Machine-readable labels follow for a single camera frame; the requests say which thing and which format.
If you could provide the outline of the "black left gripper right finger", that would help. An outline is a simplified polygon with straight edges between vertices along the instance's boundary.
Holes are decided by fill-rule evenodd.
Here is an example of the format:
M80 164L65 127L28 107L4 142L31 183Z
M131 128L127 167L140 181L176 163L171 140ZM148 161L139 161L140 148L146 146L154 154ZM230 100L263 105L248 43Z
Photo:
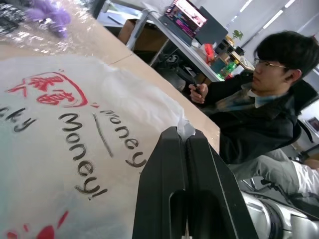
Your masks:
M258 239L237 181L204 134L185 143L192 239Z

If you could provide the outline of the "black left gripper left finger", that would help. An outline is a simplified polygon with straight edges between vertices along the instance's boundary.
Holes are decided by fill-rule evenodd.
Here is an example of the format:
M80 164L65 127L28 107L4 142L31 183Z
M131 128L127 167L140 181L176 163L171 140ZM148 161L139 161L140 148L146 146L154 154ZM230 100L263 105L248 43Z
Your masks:
M136 239L182 239L186 231L187 172L176 127L164 130L144 166L136 202Z

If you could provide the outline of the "white red-printed plastic bag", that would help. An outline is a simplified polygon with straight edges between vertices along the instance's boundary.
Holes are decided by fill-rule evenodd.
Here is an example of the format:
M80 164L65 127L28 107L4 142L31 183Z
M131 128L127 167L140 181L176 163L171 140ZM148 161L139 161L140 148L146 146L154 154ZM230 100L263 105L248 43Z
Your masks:
M0 239L131 239L160 134L195 129L131 72L76 55L0 60Z

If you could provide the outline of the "black phone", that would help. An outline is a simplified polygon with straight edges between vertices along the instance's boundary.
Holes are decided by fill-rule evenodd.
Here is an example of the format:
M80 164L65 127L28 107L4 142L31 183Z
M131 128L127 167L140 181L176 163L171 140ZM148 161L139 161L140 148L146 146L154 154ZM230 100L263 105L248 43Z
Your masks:
M202 98L202 92L201 92L201 85L200 84L191 84L189 85L189 88L191 90L191 96L192 97L199 97Z

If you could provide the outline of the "person's bare hand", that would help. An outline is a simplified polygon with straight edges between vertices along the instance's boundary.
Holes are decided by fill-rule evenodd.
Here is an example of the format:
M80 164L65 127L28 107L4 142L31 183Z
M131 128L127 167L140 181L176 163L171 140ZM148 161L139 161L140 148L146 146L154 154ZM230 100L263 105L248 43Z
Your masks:
M189 85L190 98L194 103L203 104L208 94L208 86L206 84Z

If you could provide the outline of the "person in black jacket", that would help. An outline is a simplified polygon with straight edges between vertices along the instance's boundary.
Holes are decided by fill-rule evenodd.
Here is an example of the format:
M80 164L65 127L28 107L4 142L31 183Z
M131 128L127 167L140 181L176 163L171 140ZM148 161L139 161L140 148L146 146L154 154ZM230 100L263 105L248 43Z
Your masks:
M238 180L256 176L298 193L294 164L281 148L293 139L291 87L319 65L319 43L294 31L267 36L255 49L255 69L208 86L202 111L220 128L220 157Z

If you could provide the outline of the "person in white shirt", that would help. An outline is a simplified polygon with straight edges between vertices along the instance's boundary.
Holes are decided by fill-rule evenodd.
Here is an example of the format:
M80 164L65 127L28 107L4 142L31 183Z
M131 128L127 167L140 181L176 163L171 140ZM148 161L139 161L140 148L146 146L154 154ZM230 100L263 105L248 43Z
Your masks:
M319 195L319 160L307 159L304 164L293 161L298 182L299 193Z

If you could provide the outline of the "green bottles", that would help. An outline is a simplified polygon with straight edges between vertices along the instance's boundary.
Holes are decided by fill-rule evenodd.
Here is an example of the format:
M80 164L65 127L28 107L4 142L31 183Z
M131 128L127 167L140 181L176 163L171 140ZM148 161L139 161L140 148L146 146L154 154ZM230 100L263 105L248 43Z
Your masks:
M219 77L222 79L226 78L237 67L238 63L239 62L237 60L230 62L219 72Z

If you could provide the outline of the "black mesh office chair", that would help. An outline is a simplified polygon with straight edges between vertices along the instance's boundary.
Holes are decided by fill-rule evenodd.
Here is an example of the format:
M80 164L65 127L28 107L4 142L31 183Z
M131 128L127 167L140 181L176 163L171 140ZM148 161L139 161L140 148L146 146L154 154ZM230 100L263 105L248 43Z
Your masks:
M300 80L295 83L291 89L294 90L295 115L297 117L297 122L295 123L293 130L293 139L288 143L288 145L295 143L301 137L303 131L307 135L310 143L314 143L313 135L317 135L317 132L309 123L309 121L312 122L313 119L299 119L299 116L302 114L302 110L310 106L310 104L319 98L319 94L304 80Z

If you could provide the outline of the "red box on desk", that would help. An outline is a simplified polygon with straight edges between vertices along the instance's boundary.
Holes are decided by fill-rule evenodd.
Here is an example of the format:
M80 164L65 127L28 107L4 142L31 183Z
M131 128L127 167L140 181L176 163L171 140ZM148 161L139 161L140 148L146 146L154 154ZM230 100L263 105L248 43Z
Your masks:
M206 57L206 63L210 63L215 59L215 51L214 51L213 44L205 43L201 46L200 49L203 51Z

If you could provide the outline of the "white office desk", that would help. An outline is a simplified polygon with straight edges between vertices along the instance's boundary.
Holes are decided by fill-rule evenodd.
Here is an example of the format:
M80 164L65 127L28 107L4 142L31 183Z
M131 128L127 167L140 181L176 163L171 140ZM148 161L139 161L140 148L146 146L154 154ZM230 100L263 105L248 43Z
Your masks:
M166 26L164 26L160 21L160 13L159 9L148 4L142 2L145 7L145 10L148 11L147 19L151 20L154 25L167 37L164 45L161 47L159 52L153 57L150 62L150 66L153 67L155 62L157 62L159 55L162 53L164 48L168 45L169 42L173 43L186 58L195 65L200 72L202 72L210 81L212 82L220 82L224 81L224 79L220 78L211 68L210 66L204 61L202 56L200 55L199 49L196 47L189 47L183 41L181 41L175 34L173 34Z

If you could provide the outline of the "cardboard box under desk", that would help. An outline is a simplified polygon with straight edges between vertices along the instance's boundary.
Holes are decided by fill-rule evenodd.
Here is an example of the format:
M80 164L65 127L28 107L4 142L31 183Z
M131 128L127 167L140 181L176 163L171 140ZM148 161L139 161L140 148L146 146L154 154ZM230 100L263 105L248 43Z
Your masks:
M137 19L128 19L123 25L118 39L127 44L134 27L136 25ZM133 50L134 51L151 51L157 52L167 41L167 37L152 23L146 23L142 28L140 35L137 37Z

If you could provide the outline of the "dark monitor back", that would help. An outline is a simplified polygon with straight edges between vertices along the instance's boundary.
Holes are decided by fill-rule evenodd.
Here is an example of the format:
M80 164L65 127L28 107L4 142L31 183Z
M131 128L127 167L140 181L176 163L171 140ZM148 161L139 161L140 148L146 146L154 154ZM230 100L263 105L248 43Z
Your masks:
M220 44L228 34L227 29L222 26L203 6L199 11L207 19L205 25L199 30L195 39L201 44Z

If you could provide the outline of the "open laptop colourful screen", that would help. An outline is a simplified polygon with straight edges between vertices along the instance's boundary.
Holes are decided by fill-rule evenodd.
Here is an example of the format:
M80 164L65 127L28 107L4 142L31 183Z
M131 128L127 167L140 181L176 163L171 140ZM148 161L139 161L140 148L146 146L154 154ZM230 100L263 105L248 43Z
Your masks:
M174 0L159 21L172 31L193 39L207 23L207 18L189 0Z

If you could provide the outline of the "clear crinkled plastic bag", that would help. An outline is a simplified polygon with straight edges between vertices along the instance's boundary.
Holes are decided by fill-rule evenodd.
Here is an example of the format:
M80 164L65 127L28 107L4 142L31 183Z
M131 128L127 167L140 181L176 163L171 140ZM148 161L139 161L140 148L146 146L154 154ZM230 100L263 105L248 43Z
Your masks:
M25 9L32 0L24 0ZM55 36L49 29L49 20L34 22L26 18L18 29L0 36L0 59L27 51L36 55L78 54L99 56L100 48L95 39L97 22L91 15L93 0L52 0L71 16L66 38Z

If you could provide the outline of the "purple toy figure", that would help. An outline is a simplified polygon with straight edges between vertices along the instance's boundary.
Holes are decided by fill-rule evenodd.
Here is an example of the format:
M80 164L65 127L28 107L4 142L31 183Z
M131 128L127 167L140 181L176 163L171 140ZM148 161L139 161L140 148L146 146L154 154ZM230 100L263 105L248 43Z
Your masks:
M66 38L70 14L52 0L32 0L31 7L25 9L26 18L34 22L49 20L48 29L59 38Z

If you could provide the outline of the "black tangled bundle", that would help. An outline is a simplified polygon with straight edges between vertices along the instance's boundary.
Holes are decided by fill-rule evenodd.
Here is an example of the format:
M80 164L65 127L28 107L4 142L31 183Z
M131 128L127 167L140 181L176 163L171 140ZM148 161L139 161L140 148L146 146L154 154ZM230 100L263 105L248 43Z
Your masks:
M24 0L0 0L0 36L15 31L25 20Z

